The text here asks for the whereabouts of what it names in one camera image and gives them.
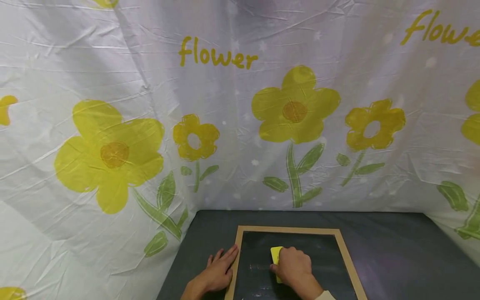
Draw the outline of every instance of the chalkboard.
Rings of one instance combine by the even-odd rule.
[[[225,300],[300,300],[291,288],[278,284],[275,275],[269,271],[272,263],[270,248],[276,246],[295,247],[310,256],[313,275],[337,300],[366,299],[343,239],[342,250],[346,255],[342,255],[337,242],[340,231],[326,230],[330,234],[312,234],[322,232],[317,228],[239,227],[240,254],[233,265],[235,283],[230,285]],[[358,295],[350,276],[354,277],[357,288],[360,284]]]

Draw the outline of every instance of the sponge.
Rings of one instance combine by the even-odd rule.
[[[280,249],[282,249],[283,247],[280,246],[280,247],[273,247],[273,248],[270,248],[270,252],[272,253],[272,260],[273,260],[273,263],[278,265],[278,261],[280,260]],[[280,280],[280,278],[278,278],[278,276],[276,277],[276,282],[277,283],[282,283],[282,280]]]

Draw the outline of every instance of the yellow petal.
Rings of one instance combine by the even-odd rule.
[[[128,184],[120,176],[105,176],[98,186],[96,201],[106,214],[112,215],[121,211],[128,200]]]
[[[162,169],[163,157],[156,152],[145,157],[145,163],[141,165],[127,161],[121,166],[121,172],[124,174],[125,180],[134,186],[140,186],[145,181],[152,179]]]
[[[309,113],[320,119],[330,116],[339,104],[340,94],[336,90],[329,88],[314,90],[309,98],[306,99]]]
[[[282,82],[282,91],[312,91],[317,84],[315,73],[307,66],[296,66],[287,72]]]
[[[293,142],[296,144],[308,143],[314,141],[322,135],[324,123],[322,118],[312,113],[310,117],[306,117],[301,123],[292,124],[295,128],[292,133]]]
[[[183,123],[178,123],[173,127],[173,141],[176,144],[185,144],[188,143],[188,135],[192,133],[187,130]]]
[[[292,138],[294,130],[292,124],[267,120],[260,124],[258,133],[266,141],[281,143]]]
[[[15,96],[7,95],[0,100],[0,107],[5,107],[17,103],[18,100]]]
[[[369,140],[371,140],[372,149],[385,149],[391,143],[393,143],[393,136],[392,133],[382,132],[380,130],[375,136],[373,136]]]
[[[103,8],[114,8],[115,5],[119,2],[119,0],[93,0],[95,1],[100,7]]]
[[[0,300],[26,300],[27,293],[18,287],[0,288]]]
[[[480,145],[480,114],[474,114],[468,117],[460,131],[467,139]]]
[[[473,111],[480,111],[480,80],[477,80],[468,89],[465,95],[465,102],[469,109]]]
[[[119,124],[110,131],[109,138],[114,138],[128,146],[127,162],[143,165],[156,157],[165,129],[155,119],[134,119]]]
[[[252,99],[252,113],[258,120],[276,120],[282,116],[288,97],[276,87],[258,91]]]
[[[405,113],[401,108],[394,108],[386,113],[374,116],[374,120],[380,122],[380,132],[394,134],[401,130],[406,123]]]
[[[206,143],[202,143],[202,146],[198,149],[200,151],[200,156],[203,159],[208,158],[216,151],[216,146],[213,142],[207,141]]]
[[[374,116],[378,114],[383,114],[388,112],[391,106],[391,99],[378,100],[370,104],[370,113]]]
[[[194,161],[200,159],[202,157],[202,153],[200,149],[193,149],[187,143],[180,144],[178,147],[179,156],[183,159]]]
[[[363,136],[363,131],[350,130],[347,133],[347,145],[354,151],[365,150],[372,145],[371,139]]]
[[[354,108],[345,116],[345,124],[362,134],[370,121],[370,114],[366,108]]]
[[[218,129],[213,124],[209,123],[200,125],[195,131],[195,134],[198,135],[201,144],[207,141],[214,142],[220,137]]]
[[[181,122],[187,130],[193,131],[200,125],[200,119],[195,114],[185,115],[181,118]]]
[[[90,192],[96,188],[99,176],[106,168],[80,136],[68,139],[60,147],[54,167],[60,182],[75,192]]]
[[[10,125],[10,117],[8,115],[8,108],[10,105],[17,103],[18,100],[14,96],[8,95],[0,100],[0,124]]]
[[[72,114],[78,132],[88,141],[103,139],[108,130],[122,120],[116,108],[99,100],[80,101],[73,107]]]

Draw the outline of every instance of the black chalkboard surface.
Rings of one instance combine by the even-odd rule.
[[[309,255],[312,273],[337,300],[357,300],[335,235],[244,231],[233,300],[300,300],[269,271],[270,248],[295,247]]]

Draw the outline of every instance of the wrist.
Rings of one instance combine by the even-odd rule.
[[[194,278],[187,284],[180,300],[200,300],[206,292],[207,286],[198,278]]]
[[[299,276],[292,284],[292,289],[302,300],[315,300],[324,292],[312,274]]]

